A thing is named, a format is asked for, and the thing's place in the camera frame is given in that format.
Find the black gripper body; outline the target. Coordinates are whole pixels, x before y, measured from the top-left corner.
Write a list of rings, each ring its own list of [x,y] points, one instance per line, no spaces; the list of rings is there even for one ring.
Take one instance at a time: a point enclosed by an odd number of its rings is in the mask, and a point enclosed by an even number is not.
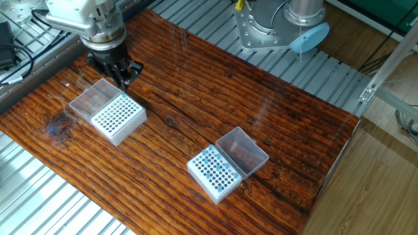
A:
[[[102,63],[118,64],[121,69],[126,69],[129,65],[129,54],[125,42],[110,50],[90,50],[89,52]]]

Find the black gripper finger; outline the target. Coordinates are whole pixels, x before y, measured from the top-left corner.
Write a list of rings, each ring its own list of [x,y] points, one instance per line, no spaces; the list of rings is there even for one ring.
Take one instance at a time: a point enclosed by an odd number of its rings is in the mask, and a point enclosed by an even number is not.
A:
[[[118,64],[102,63],[92,55],[87,56],[86,62],[99,74],[111,79],[117,88],[123,88],[123,77]]]
[[[142,69],[142,63],[130,61],[128,67],[122,73],[121,88],[127,89],[140,76]]]

